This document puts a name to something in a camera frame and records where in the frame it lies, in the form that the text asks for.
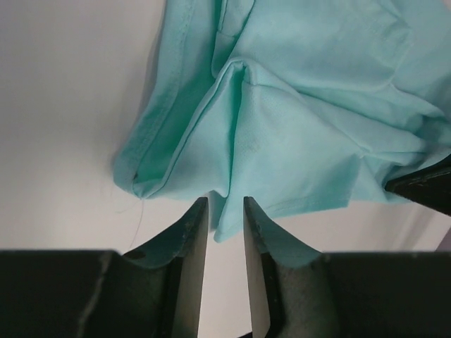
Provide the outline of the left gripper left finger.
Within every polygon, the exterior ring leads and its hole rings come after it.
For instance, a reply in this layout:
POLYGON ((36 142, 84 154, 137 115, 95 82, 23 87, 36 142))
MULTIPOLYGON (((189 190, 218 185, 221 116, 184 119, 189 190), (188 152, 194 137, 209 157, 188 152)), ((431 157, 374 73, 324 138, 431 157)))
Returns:
POLYGON ((196 337, 209 206, 125 253, 3 250, 2 337, 196 337))

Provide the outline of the mint green t shirt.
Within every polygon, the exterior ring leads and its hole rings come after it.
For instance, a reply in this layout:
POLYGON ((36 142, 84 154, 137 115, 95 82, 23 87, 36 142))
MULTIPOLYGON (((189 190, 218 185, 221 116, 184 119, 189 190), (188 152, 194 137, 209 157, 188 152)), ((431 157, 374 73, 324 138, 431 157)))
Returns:
POLYGON ((156 84, 116 157, 140 199, 272 218, 399 203, 385 183, 450 154, 444 1, 168 1, 156 84))

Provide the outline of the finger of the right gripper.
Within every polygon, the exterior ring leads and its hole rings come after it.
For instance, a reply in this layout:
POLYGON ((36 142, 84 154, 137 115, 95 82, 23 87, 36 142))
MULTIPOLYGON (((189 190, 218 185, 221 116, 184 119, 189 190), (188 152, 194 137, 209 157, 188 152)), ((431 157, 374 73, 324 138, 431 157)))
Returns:
POLYGON ((450 161, 390 180, 385 190, 435 211, 450 211, 450 161))

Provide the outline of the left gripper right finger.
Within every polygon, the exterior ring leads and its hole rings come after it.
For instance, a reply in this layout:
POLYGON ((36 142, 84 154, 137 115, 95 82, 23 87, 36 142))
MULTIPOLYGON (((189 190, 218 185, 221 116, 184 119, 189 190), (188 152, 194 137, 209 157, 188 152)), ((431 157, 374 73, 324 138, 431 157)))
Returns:
POLYGON ((449 337, 450 254, 322 253, 243 201, 252 337, 449 337))

